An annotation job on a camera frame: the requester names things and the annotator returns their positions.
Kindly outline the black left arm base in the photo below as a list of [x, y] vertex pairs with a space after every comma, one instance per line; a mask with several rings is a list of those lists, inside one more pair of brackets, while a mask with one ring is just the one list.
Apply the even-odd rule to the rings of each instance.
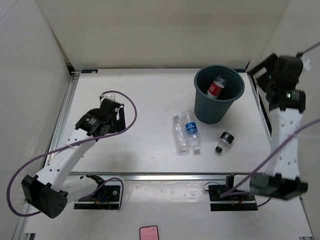
[[74, 202], [75, 210], [120, 210], [123, 203], [124, 183], [118, 177], [104, 180], [94, 174], [86, 177], [98, 184], [98, 190], [89, 196], [82, 197]]

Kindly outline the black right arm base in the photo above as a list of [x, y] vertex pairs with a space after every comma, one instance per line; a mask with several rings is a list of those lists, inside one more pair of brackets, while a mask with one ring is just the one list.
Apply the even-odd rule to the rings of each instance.
[[209, 203], [211, 212], [241, 212], [257, 211], [257, 202], [254, 196], [235, 190], [239, 195], [221, 197], [234, 186], [234, 174], [226, 176], [225, 182], [209, 181], [205, 183], [202, 190], [209, 194]]

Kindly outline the clear unlabelled plastic bottle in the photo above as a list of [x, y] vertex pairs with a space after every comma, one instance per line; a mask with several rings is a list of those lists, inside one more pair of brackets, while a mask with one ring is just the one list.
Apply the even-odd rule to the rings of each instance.
[[172, 116], [172, 135], [175, 149], [179, 155], [189, 152], [189, 143], [180, 116], [176, 113]]

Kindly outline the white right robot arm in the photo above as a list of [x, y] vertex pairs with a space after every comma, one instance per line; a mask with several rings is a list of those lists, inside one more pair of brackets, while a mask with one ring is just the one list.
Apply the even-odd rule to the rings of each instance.
[[256, 65], [249, 74], [266, 72], [256, 78], [265, 92], [271, 124], [270, 155], [250, 174], [233, 176], [221, 197], [238, 199], [242, 194], [290, 200], [308, 190], [301, 181], [298, 166], [298, 132], [306, 109], [306, 93], [296, 86], [303, 71], [300, 55], [272, 53]]

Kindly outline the clear bottle red label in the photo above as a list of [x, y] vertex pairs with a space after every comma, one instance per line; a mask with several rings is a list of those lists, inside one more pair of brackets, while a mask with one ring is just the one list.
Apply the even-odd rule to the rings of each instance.
[[222, 92], [222, 90], [227, 85], [227, 82], [228, 81], [225, 78], [221, 76], [217, 76], [209, 86], [205, 95], [210, 99], [217, 99], [220, 93]]

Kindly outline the small bottle black label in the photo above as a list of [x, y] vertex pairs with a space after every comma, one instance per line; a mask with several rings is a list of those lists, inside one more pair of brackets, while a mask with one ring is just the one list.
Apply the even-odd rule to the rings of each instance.
[[217, 146], [215, 147], [215, 152], [218, 154], [225, 152], [231, 147], [234, 140], [235, 136], [231, 132], [224, 131], [219, 137]]

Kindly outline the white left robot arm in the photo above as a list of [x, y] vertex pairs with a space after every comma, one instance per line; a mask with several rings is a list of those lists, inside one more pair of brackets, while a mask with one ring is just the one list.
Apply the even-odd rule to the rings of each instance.
[[71, 183], [65, 180], [84, 154], [96, 144], [97, 137], [119, 133], [125, 127], [124, 104], [103, 99], [99, 108], [89, 110], [76, 123], [65, 143], [66, 149], [59, 151], [35, 176], [23, 178], [21, 185], [26, 201], [53, 219], [72, 201], [104, 199], [104, 180], [97, 175], [87, 174]]

